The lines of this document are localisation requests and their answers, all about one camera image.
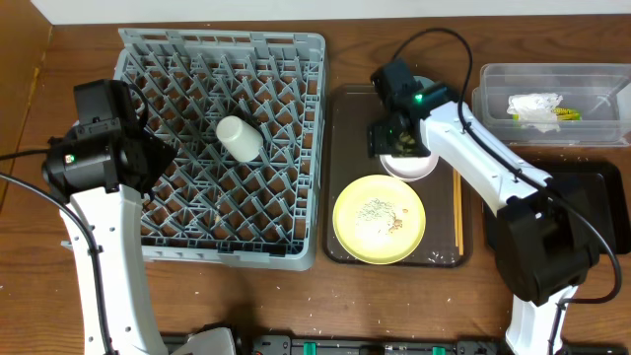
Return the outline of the white napkin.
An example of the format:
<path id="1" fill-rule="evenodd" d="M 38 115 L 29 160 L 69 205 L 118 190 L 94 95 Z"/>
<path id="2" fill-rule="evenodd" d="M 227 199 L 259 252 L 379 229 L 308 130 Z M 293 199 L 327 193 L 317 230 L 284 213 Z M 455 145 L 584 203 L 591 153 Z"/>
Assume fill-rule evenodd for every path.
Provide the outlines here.
<path id="1" fill-rule="evenodd" d="M 513 95 L 508 98 L 507 113 L 514 121 L 542 133 L 559 131 L 554 110 L 562 101 L 563 97 L 554 93 Z"/>

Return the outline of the white cup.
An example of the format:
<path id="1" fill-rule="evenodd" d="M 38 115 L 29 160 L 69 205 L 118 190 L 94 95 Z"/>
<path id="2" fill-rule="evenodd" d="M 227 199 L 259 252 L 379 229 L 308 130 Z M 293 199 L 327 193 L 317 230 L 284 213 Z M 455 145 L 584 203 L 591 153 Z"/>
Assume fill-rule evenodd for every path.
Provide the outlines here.
<path id="1" fill-rule="evenodd" d="M 250 162 L 259 156 L 262 135 L 237 116 L 229 115 L 217 124 L 216 136 L 227 151 L 239 162 Z"/>

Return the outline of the yellow green snack wrapper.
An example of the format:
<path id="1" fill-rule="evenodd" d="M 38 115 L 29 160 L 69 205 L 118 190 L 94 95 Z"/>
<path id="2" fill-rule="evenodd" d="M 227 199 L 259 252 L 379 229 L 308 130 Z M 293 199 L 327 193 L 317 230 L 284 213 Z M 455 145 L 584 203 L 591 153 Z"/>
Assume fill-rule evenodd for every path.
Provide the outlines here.
<path id="1" fill-rule="evenodd" d="M 557 121 L 573 121 L 582 119 L 581 114 L 575 109 L 556 107 L 550 112 L 554 114 Z"/>

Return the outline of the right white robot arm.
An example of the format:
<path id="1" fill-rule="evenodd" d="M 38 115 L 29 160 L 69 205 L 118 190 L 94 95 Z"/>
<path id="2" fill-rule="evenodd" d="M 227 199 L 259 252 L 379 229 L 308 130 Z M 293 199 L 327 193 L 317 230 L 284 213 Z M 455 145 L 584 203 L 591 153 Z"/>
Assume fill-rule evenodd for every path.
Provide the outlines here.
<path id="1" fill-rule="evenodd" d="M 584 189 L 523 161 L 453 90 L 423 86 L 402 59 L 381 66 L 371 82 L 386 118 L 369 129 L 370 155 L 436 155 L 475 189 L 495 217 L 495 263 L 514 295 L 508 347 L 559 353 L 567 307 L 599 260 L 596 240 L 573 209 L 584 206 Z"/>

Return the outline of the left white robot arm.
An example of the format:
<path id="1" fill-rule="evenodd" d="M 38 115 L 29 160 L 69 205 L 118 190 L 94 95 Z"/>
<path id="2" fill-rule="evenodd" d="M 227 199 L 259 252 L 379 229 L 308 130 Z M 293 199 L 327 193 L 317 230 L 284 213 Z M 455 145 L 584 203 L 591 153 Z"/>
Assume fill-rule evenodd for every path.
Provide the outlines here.
<path id="1" fill-rule="evenodd" d="M 41 170 L 70 237 L 88 354 L 165 354 L 140 239 L 142 201 L 175 158 L 146 129 L 141 92 L 120 80 L 74 89 L 78 121 L 51 138 Z"/>

